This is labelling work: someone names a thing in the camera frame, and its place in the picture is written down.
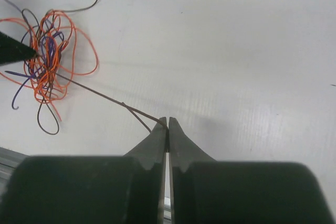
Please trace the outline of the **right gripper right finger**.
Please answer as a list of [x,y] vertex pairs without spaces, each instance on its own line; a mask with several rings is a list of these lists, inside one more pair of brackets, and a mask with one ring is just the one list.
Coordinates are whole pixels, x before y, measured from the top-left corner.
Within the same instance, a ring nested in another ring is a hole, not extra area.
[[310,169],[293,162],[217,161],[169,120],[173,223],[334,223]]

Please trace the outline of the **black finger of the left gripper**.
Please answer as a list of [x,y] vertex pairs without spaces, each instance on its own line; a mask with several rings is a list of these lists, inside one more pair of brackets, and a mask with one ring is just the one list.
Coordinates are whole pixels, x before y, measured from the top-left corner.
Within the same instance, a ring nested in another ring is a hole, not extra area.
[[12,37],[1,32],[0,37],[0,64],[8,65],[19,61],[33,59],[36,50],[25,44],[13,39]]

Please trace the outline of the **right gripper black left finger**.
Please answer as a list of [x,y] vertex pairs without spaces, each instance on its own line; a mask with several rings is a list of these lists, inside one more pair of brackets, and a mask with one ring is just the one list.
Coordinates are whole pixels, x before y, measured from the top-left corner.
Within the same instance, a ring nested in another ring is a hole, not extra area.
[[1,197],[1,223],[162,223],[166,118],[122,156],[30,156]]

